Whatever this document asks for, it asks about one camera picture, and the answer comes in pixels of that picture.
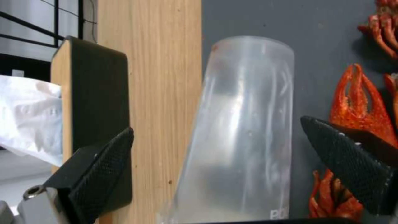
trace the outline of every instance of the textured grip surface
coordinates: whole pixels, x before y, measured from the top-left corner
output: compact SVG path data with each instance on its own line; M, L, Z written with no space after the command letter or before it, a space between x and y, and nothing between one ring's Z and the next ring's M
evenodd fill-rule
M91 169L69 194L80 223L94 223L102 213L122 171L129 164L133 130L127 128L111 140L99 154Z
M311 117L302 127L323 163L372 214L392 214L397 202L397 149L360 130Z

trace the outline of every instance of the black metal frame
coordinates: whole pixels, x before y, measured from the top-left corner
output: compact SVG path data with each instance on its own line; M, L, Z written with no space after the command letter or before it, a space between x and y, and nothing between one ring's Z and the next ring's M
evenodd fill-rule
M79 39L83 39L83 23L84 23L84 19L83 19L83 0L79 0L78 1L78 8L79 8L79 12L78 12L78 37ZM65 38L63 36L59 35L59 0L54 0L54 32L48 31L46 29L43 29L39 26L33 25L31 23L28 23L22 19L19 19L17 17L14 17L12 15L9 15L5 12L0 11L0 17L3 17L7 20L13 21L17 24L23 25L29 29L33 29L37 32L43 33L47 36L53 37L54 38L54 44L49 44L49 43L43 43L43 42L39 42L39 41L34 41L34 40L29 40L29 39L24 39L24 38L20 38L20 37L15 37L15 36L11 36L11 35L6 35L6 34L1 34L0 33L0 37L3 38L8 38L8 39L13 39L13 40L17 40L17 41L22 41L22 42L26 42L26 43L33 43L33 44L37 44L37 45L41 45L41 46L45 46L45 47L55 47L58 48L59 44L58 41L59 40L64 40Z

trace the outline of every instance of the white tissue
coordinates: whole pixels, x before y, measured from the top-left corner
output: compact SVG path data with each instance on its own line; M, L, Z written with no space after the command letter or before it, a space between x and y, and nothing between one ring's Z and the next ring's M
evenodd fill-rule
M0 146L62 165L61 87L0 75Z

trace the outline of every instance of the screw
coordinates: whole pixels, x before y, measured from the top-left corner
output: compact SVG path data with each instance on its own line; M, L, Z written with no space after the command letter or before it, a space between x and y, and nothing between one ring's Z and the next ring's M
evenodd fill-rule
M25 191L25 193L23 194L23 200L29 200L31 198L34 198L44 191L45 189L42 185L33 186Z

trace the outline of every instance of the gray wall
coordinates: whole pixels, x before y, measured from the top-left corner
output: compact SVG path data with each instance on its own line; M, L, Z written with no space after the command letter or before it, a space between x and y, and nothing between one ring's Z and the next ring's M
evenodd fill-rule
M324 170L299 118L328 119L334 89L352 63L363 66L391 108L382 74L398 67L356 29L374 11L372 0L203 0L203 71L212 44L225 37L270 37L295 51L291 218L308 217L312 172ZM386 223L386 219L365 214L364 223Z

